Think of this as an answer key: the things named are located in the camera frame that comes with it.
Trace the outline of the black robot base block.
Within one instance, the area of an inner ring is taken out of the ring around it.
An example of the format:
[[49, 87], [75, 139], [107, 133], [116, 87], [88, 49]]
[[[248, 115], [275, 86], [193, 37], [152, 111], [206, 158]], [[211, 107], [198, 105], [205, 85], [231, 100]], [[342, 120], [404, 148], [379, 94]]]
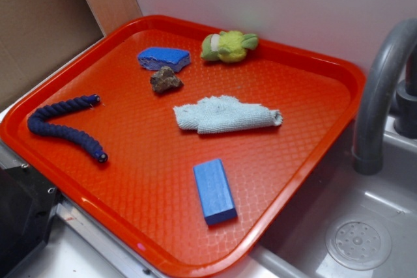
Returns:
[[59, 197], [34, 167], [1, 169], [1, 277], [47, 246]]

